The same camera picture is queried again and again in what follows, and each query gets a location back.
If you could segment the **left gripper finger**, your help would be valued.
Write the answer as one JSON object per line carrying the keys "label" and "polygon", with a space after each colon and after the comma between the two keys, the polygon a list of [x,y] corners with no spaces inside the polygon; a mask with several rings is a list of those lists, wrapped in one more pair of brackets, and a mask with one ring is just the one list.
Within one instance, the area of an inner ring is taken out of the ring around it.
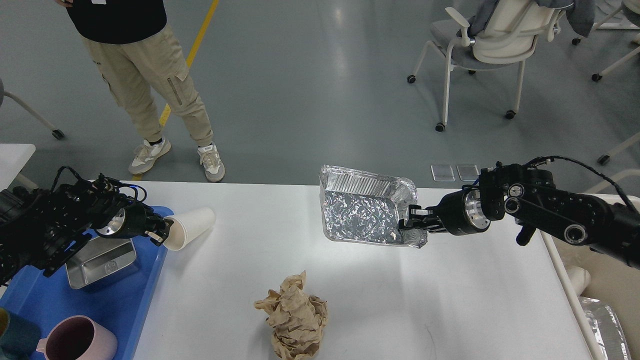
{"label": "left gripper finger", "polygon": [[160,247],[169,238],[171,227],[175,221],[159,215],[147,216],[145,219],[145,236],[155,246]]}

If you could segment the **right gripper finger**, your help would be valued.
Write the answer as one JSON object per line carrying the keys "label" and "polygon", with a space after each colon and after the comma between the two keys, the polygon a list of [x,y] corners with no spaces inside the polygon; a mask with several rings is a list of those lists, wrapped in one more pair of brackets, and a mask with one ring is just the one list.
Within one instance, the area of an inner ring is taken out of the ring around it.
{"label": "right gripper finger", "polygon": [[410,204],[407,206],[407,220],[424,220],[439,219],[438,205],[422,207],[418,204]]}
{"label": "right gripper finger", "polygon": [[415,220],[410,221],[410,224],[407,224],[405,219],[402,219],[398,223],[399,231],[410,231],[410,230],[420,230],[425,231],[429,234],[448,234],[448,230],[444,227],[444,225],[439,221],[439,219],[424,219],[421,221]]}

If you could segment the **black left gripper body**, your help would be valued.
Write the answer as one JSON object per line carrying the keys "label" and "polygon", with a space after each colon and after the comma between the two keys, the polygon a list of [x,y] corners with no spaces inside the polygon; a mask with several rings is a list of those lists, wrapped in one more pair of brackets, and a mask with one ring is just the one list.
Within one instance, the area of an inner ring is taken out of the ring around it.
{"label": "black left gripper body", "polygon": [[147,235],[147,217],[150,207],[143,203],[133,203],[121,208],[106,225],[94,230],[105,239],[132,239]]}

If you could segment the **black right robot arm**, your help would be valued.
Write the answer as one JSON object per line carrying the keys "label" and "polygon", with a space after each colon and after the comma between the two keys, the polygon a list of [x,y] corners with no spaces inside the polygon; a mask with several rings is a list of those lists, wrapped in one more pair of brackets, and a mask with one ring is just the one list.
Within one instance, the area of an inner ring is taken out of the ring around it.
{"label": "black right robot arm", "polygon": [[615,188],[619,202],[558,189],[551,171],[542,169],[542,165],[557,159],[557,155],[550,155],[525,164],[496,162],[494,167],[483,168],[472,185],[446,194],[437,205],[410,205],[397,228],[464,236],[485,232],[491,223],[510,215],[521,226],[516,237],[520,246],[530,243],[534,232],[540,230],[638,269],[638,208],[614,180],[601,172],[596,175]]}

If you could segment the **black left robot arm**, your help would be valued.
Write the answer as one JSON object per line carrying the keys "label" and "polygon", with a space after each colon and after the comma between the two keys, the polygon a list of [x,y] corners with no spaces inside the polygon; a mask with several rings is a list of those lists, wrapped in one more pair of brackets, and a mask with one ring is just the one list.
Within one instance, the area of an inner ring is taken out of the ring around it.
{"label": "black left robot arm", "polygon": [[88,230],[105,239],[142,236],[161,246],[173,219],[138,198],[143,188],[100,174],[96,180],[71,173],[76,183],[59,184],[58,169],[50,189],[23,186],[1,192],[0,278],[7,286],[23,268],[32,266],[52,276],[89,243]]}

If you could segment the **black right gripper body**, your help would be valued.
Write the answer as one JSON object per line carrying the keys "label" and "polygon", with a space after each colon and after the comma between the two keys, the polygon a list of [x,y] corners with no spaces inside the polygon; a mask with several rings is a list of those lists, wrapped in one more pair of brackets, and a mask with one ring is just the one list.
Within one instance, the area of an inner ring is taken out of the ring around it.
{"label": "black right gripper body", "polygon": [[477,189],[446,194],[438,204],[438,219],[443,228],[455,236],[483,233],[490,227]]}

